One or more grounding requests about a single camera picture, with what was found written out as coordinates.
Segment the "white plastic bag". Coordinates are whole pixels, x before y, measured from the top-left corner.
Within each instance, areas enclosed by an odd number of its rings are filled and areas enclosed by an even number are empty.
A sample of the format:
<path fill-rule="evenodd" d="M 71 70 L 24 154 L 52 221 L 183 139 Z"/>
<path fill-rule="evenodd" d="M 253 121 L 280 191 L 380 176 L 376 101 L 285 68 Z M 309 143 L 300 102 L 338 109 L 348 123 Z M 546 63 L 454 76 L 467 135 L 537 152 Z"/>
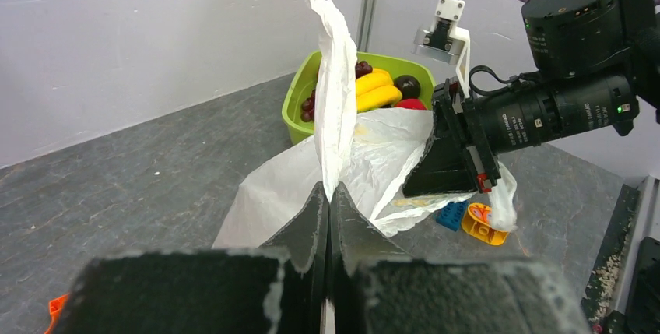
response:
<path fill-rule="evenodd" d="M 332 65 L 343 53 L 348 85 L 355 86 L 349 105 L 356 106 L 356 60 L 344 15 L 331 0 L 306 0 L 321 23 L 319 48 Z M 313 186 L 326 194 L 344 184 L 359 212 L 385 236 L 392 237 L 424 220 L 450 202 L 462 202 L 475 192 L 422 195 L 407 199 L 404 180 L 420 161 L 431 133 L 429 111 L 391 109 L 341 118 L 323 111 L 314 134 L 268 160 L 240 184 L 233 205 L 214 241 L 215 248 L 254 248 L 266 242 L 299 213 Z"/>

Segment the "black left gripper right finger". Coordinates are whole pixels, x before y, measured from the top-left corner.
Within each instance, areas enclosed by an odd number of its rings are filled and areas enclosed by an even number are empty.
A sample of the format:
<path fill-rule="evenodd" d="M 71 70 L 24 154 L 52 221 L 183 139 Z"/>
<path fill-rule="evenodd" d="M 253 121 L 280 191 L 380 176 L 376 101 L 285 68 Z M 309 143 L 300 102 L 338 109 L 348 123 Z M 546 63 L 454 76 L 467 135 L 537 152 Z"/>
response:
<path fill-rule="evenodd" d="M 337 333 L 588 333 L 561 271 L 520 257 L 415 258 L 339 185 L 329 206 Z"/>

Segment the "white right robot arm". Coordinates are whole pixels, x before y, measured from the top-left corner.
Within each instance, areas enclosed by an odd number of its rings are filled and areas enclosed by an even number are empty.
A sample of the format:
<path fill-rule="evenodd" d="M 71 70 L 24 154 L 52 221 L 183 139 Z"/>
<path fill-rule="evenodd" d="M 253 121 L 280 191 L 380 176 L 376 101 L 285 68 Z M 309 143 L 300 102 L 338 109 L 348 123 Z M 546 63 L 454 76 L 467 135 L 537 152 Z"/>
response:
<path fill-rule="evenodd" d="M 439 0 L 434 22 L 415 38 L 417 54 L 453 65 L 435 87 L 433 127 L 402 193 L 489 192 L 502 153 L 613 127 L 628 135 L 641 100 L 659 105 L 656 0 L 522 0 L 534 72 L 480 89 L 469 66 L 469 32 L 458 26 L 462 0 Z"/>

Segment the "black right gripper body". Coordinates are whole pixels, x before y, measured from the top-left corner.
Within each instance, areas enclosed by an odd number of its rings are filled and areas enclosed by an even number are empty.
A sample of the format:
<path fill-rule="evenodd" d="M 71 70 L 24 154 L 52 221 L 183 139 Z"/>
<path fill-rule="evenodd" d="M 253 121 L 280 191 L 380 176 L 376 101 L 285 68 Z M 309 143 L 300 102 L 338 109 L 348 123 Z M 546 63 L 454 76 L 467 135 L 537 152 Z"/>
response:
<path fill-rule="evenodd" d="M 497 158 L 488 146 L 474 103 L 465 98 L 457 78 L 446 79 L 436 86 L 432 106 L 434 126 L 449 128 L 465 148 L 464 157 L 474 175 L 476 192 L 494 190 L 501 178 Z"/>

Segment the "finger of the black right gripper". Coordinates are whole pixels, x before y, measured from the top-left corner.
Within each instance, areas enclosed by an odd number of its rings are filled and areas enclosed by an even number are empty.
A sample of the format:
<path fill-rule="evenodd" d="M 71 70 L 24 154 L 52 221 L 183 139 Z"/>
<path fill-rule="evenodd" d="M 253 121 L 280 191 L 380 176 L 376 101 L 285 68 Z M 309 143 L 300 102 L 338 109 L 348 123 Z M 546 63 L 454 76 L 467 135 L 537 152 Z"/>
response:
<path fill-rule="evenodd" d="M 464 153 L 466 150 L 456 134 L 449 128 L 435 125 L 420 161 L 406 176 L 402 194 L 412 198 L 475 192 L 474 175 L 469 170 Z"/>

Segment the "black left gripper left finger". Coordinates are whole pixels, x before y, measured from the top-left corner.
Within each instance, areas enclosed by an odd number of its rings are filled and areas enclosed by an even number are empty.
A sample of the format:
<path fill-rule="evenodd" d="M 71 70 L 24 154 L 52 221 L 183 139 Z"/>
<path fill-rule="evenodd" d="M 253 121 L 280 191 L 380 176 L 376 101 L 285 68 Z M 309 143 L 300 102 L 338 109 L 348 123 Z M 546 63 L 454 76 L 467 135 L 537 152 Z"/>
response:
<path fill-rule="evenodd" d="M 95 258 L 56 333 L 321 333 L 329 202 L 302 209 L 256 248 L 132 251 Z"/>

